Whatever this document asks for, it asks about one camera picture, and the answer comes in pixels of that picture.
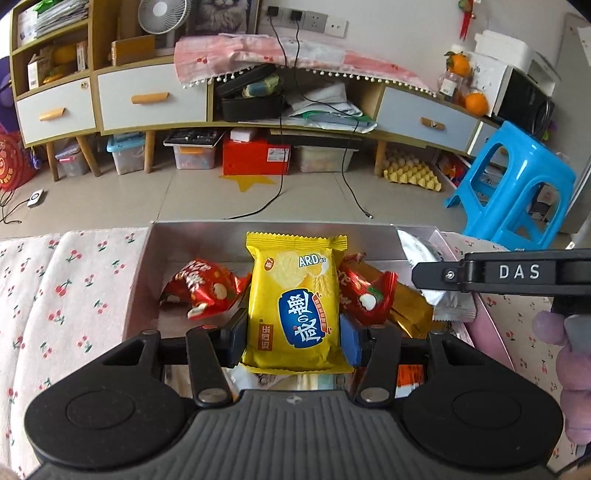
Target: gray ribbed panel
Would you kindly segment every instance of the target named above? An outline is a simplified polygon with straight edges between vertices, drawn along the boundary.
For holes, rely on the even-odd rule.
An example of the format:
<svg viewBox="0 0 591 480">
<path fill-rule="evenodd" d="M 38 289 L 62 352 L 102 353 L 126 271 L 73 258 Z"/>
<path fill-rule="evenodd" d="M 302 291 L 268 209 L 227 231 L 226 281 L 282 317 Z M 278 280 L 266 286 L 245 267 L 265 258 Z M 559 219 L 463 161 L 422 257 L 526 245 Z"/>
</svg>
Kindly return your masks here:
<svg viewBox="0 0 591 480">
<path fill-rule="evenodd" d="M 288 402 L 294 395 L 302 401 Z M 45 465 L 30 478 L 548 480 L 553 477 L 545 468 L 483 475 L 437 463 L 414 449 L 388 413 L 357 407 L 341 391 L 247 391 L 232 407 L 199 413 L 171 450 L 143 465 L 107 473 L 69 472 Z"/>
</svg>

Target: white fan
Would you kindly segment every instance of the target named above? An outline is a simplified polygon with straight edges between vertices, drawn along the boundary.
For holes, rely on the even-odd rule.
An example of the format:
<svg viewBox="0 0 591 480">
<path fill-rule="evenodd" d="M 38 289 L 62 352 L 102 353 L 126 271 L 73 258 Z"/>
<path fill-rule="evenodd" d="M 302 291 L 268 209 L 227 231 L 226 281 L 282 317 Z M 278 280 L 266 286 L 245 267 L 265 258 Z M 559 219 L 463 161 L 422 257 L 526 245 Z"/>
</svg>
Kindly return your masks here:
<svg viewBox="0 0 591 480">
<path fill-rule="evenodd" d="M 138 8 L 139 26 L 147 33 L 166 34 L 166 47 L 159 48 L 156 55 L 174 53 L 174 31 L 189 16 L 191 0 L 141 0 Z"/>
</svg>

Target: clear storage container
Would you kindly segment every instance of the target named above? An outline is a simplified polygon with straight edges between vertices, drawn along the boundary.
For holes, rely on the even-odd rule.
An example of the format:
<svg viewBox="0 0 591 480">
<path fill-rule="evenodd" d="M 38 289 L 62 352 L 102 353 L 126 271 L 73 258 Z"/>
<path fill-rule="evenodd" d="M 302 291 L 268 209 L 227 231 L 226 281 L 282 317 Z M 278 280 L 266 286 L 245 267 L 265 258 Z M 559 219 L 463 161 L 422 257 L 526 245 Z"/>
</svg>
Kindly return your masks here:
<svg viewBox="0 0 591 480">
<path fill-rule="evenodd" d="M 111 152 L 115 168 L 119 175 L 144 169 L 143 133 L 113 135 L 107 143 L 107 152 Z"/>
<path fill-rule="evenodd" d="M 216 164 L 216 147 L 174 145 L 173 148 L 179 170 L 210 170 Z"/>
<path fill-rule="evenodd" d="M 56 160 L 59 162 L 60 174 L 63 173 L 66 177 L 80 177 L 90 171 L 76 141 L 67 144 L 62 151 L 57 153 Z"/>
<path fill-rule="evenodd" d="M 351 157 L 357 150 L 330 147 L 296 147 L 295 157 L 300 163 L 300 171 L 347 171 Z"/>
</svg>

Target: gray drawer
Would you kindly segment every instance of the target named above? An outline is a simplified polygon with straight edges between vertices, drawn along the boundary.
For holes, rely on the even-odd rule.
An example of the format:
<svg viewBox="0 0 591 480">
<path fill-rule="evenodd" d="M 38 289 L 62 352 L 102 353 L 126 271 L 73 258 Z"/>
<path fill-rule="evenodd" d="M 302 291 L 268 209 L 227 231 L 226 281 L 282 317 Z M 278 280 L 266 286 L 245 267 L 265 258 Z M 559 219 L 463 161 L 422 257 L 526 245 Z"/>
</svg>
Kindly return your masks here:
<svg viewBox="0 0 591 480">
<path fill-rule="evenodd" d="M 436 122 L 428 127 L 421 119 Z M 378 112 L 378 130 L 467 151 L 478 120 L 455 108 L 404 90 L 386 87 Z"/>
<path fill-rule="evenodd" d="M 472 145 L 468 149 L 468 155 L 472 155 L 477 157 L 480 153 L 482 147 L 486 145 L 489 139 L 495 134 L 496 127 L 492 125 L 486 124 L 484 122 L 480 122 L 478 126 L 478 130 L 476 130 L 476 135 L 474 140 L 472 141 Z M 491 163 L 496 165 L 500 165 L 501 167 L 507 166 L 507 156 L 503 155 L 500 150 L 497 150 L 495 154 L 491 158 Z"/>
</svg>

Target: cat picture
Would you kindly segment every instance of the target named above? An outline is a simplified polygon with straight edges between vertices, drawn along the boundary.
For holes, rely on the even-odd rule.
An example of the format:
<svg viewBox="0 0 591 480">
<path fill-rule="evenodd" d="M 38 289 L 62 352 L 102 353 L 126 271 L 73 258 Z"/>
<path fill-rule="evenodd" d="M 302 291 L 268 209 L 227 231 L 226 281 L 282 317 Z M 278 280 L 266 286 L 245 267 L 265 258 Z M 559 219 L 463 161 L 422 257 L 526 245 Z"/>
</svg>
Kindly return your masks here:
<svg viewBox="0 0 591 480">
<path fill-rule="evenodd" d="M 196 6 L 198 35 L 246 33 L 251 0 L 200 0 Z"/>
</svg>

